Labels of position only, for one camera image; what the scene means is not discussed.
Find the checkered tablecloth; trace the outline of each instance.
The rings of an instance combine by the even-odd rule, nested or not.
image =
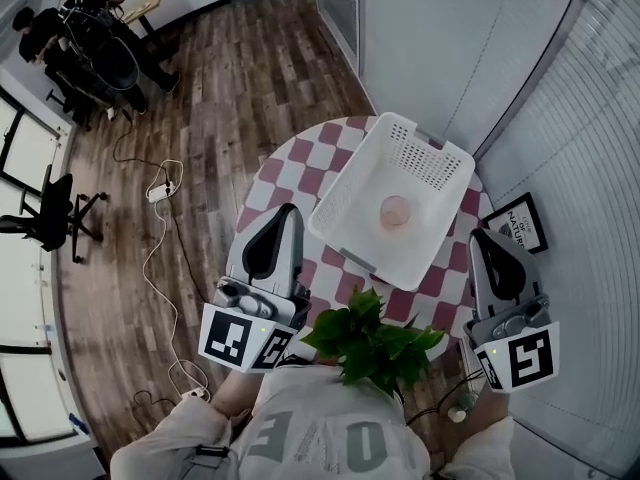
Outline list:
[[[358,147],[376,117],[349,117],[309,128],[283,144],[264,163],[247,193],[236,232],[263,212],[291,202],[306,224],[316,204]],[[305,230],[304,265],[298,280],[311,290],[312,309],[307,325],[329,308],[344,307],[354,286],[372,286],[386,301],[387,323],[402,325],[417,315],[415,326],[444,329],[448,336],[438,346],[445,350],[462,337],[462,325],[471,319],[467,243],[480,216],[491,212],[488,196],[474,174],[460,210],[440,251],[416,292],[394,288],[369,274]]]

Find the black cable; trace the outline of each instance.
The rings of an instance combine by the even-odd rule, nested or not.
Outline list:
[[[133,415],[133,418],[138,422],[138,425],[140,425],[140,427],[142,427],[142,430],[146,430],[144,424],[138,419],[138,416],[136,416],[136,409],[140,409],[143,407],[143,404],[140,403],[140,401],[136,398],[140,393],[146,393],[147,395],[149,395],[149,406],[155,405],[158,402],[169,402],[171,405],[173,405],[173,407],[176,406],[176,403],[169,399],[169,398],[158,398],[158,400],[153,400],[153,397],[151,396],[151,392],[146,390],[146,389],[141,389],[140,391],[137,391],[135,395],[133,395],[132,399],[135,403],[135,405],[131,408],[131,414]]]
[[[407,421],[407,427],[409,425],[411,425],[414,421],[416,421],[418,418],[421,418],[422,416],[424,416],[425,414],[431,414],[431,413],[440,413],[440,409],[442,408],[442,404],[444,403],[444,401],[449,398],[449,396],[451,396],[451,394],[458,389],[460,386],[462,386],[463,384],[465,384],[466,382],[470,382],[472,380],[476,380],[479,379],[482,374],[483,374],[483,370],[476,370],[475,372],[470,373],[469,375],[467,375],[464,379],[462,379],[460,382],[458,382],[453,388],[451,388],[451,390],[444,395],[440,401],[438,402],[438,405],[436,407],[431,407],[429,409],[424,409],[423,411],[420,411],[418,414],[412,416],[411,418],[409,418],[409,421]]]
[[[198,292],[198,295],[200,296],[200,298],[202,299],[202,302],[207,302],[207,299],[204,297],[204,295],[202,295],[202,292],[200,291],[200,287],[198,286],[198,283],[196,282],[196,279],[193,275],[193,270],[191,270],[191,262],[189,261],[189,257],[187,256],[187,251],[184,247],[184,242],[182,241],[182,234],[180,233],[180,226],[178,226],[178,221],[176,220],[176,215],[175,215],[175,211],[173,208],[173,201],[171,201],[171,198],[168,197],[167,199],[169,199],[169,206],[171,206],[171,218],[173,219],[173,223],[176,226],[176,231],[178,233],[178,240],[180,241],[180,247],[182,247],[182,254],[184,255],[184,259],[187,262],[187,267],[189,269],[189,275],[191,276],[191,280],[193,281],[194,286],[196,287],[196,291]]]
[[[137,157],[116,158],[116,151],[119,150],[120,143],[122,142],[122,140],[125,137],[130,135],[131,132],[133,131],[133,120],[131,119],[131,116],[129,115],[129,113],[125,109],[122,109],[122,114],[127,119],[127,121],[129,121],[129,129],[125,133],[120,135],[120,137],[118,137],[118,140],[116,140],[116,143],[113,145],[113,150],[111,151],[111,156],[113,157],[113,161],[117,162],[119,164],[125,163],[125,162],[141,162],[143,164],[147,164],[147,165],[150,165],[152,167],[157,167],[158,169],[162,169],[164,171],[165,182],[168,183],[169,182],[169,174],[167,173],[167,169],[163,165],[156,164],[154,162],[149,162],[148,160],[143,160],[142,158],[137,158]]]

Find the person in black clothing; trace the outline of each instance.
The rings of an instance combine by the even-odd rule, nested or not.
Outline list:
[[[81,1],[82,5],[85,7],[105,8],[118,6],[125,0]],[[65,0],[63,6],[67,9],[72,9],[73,7],[79,5],[79,2],[80,0]],[[119,20],[115,20],[112,32],[116,37],[121,39],[127,45],[129,50],[131,50],[131,53],[138,62],[140,70],[145,75],[147,75],[151,80],[158,84],[160,88],[168,94],[171,94],[175,90],[180,81],[180,74],[178,72],[175,72],[170,75],[162,70],[162,68],[158,65],[158,62],[156,62],[156,60],[151,56],[142,40],[127,25]],[[146,102],[144,103],[144,107],[136,107],[136,105],[134,105],[133,103],[132,106],[141,114],[144,114],[144,112],[146,112]]]
[[[58,39],[65,33],[64,25],[55,9],[45,9],[37,16],[25,7],[14,20],[13,28],[22,34],[18,52],[28,63],[46,64],[45,74],[60,87],[65,97],[63,110],[68,112],[89,97],[107,110],[109,119],[115,117],[116,95],[91,68],[83,64],[72,51],[63,51]]]

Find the black chair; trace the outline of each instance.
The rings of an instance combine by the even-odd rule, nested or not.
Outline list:
[[[71,247],[74,263],[82,263],[83,258],[76,254],[78,233],[82,231],[97,242],[102,242],[102,233],[94,233],[87,229],[82,220],[89,213],[91,207],[100,199],[107,199],[102,192],[91,199],[84,194],[76,196],[76,204],[71,202],[71,188],[73,176],[66,174],[55,183],[50,183],[51,165],[47,167],[42,187],[40,213],[31,208],[25,201],[27,190],[22,191],[20,199],[20,215],[26,210],[31,217],[14,217],[4,215],[0,217],[0,233],[22,233],[23,238],[32,238],[42,244],[42,248],[49,252],[59,249],[71,235]]]

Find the picture frame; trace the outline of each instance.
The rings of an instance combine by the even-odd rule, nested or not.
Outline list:
[[[482,219],[482,224],[487,229],[512,238],[531,254],[549,248],[531,192],[488,215]]]

